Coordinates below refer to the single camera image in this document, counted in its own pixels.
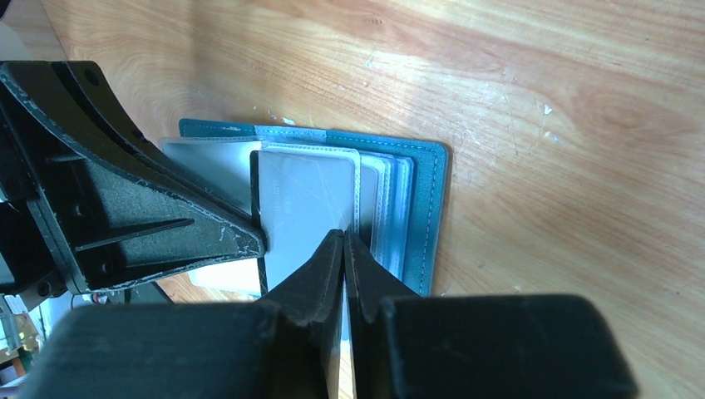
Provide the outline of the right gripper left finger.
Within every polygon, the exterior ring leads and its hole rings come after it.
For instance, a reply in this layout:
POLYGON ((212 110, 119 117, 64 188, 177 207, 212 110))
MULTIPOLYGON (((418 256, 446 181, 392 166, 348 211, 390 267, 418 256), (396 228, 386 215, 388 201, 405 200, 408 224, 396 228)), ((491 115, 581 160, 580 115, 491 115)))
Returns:
POLYGON ((343 232, 253 302, 70 311, 22 398, 335 398, 343 232))

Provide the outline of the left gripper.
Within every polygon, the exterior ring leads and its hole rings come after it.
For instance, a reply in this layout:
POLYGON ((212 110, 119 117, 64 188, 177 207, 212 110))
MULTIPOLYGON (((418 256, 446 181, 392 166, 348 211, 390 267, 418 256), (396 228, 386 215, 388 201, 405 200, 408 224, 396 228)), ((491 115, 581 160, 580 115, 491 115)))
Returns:
POLYGON ((2 62, 2 308, 265 250, 246 212, 145 137, 95 62, 2 62))

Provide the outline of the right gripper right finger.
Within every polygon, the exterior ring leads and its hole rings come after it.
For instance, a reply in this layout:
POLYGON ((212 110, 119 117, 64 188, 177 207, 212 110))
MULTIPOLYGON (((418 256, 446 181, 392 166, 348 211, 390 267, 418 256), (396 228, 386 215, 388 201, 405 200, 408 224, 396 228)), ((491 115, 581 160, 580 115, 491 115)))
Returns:
POLYGON ((635 398, 599 310, 572 294, 422 297, 343 239, 358 398, 635 398))

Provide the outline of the dark credit card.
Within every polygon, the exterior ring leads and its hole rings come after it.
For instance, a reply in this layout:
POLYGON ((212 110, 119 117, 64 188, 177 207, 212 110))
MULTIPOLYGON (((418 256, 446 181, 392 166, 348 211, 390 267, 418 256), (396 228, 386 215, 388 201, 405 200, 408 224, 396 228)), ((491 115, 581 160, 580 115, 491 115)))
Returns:
POLYGON ((355 150, 272 148, 251 155, 252 210, 267 239, 265 292, 303 263, 331 229, 359 229, 361 160, 355 150))

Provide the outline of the teal leather card holder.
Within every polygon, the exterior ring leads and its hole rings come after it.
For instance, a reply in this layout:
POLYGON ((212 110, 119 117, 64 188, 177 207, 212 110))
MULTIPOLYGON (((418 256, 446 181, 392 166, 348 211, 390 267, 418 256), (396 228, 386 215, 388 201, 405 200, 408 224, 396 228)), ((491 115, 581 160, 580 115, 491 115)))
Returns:
POLYGON ((438 142, 351 131, 183 119, 162 138, 170 159, 241 209, 251 205, 249 154, 264 143, 356 150, 360 235, 374 258, 411 290, 431 292, 443 212, 448 149, 438 142))

